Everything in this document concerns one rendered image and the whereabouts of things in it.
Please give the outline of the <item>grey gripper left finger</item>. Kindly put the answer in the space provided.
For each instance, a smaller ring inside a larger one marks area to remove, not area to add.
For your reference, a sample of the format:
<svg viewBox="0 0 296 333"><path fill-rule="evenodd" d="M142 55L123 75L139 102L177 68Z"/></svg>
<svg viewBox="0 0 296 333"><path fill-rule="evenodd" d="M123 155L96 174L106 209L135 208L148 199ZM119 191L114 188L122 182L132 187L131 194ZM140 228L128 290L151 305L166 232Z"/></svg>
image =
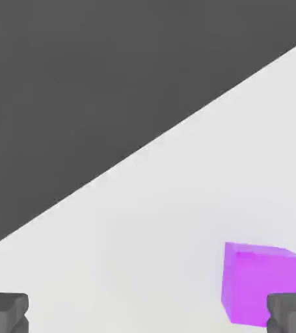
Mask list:
<svg viewBox="0 0 296 333"><path fill-rule="evenodd" d="M0 333L29 333L26 293L0 293Z"/></svg>

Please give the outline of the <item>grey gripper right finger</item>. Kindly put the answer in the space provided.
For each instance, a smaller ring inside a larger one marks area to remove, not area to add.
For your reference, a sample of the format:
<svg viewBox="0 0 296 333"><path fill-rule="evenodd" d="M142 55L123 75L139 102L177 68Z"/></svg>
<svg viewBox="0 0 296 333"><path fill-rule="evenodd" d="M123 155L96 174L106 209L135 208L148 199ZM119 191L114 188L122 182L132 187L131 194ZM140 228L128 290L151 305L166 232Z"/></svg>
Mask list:
<svg viewBox="0 0 296 333"><path fill-rule="evenodd" d="M267 333L296 333L296 293L267 296Z"/></svg>

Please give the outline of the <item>small purple cube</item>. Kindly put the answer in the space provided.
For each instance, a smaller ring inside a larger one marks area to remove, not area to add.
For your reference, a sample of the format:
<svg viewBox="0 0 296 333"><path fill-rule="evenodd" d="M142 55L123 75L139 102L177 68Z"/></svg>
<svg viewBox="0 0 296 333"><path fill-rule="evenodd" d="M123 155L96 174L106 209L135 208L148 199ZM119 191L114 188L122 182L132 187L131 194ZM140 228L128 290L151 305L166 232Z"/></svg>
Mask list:
<svg viewBox="0 0 296 333"><path fill-rule="evenodd" d="M265 326L267 296L296 293L296 253L273 246L226 242L221 302L231 323Z"/></svg>

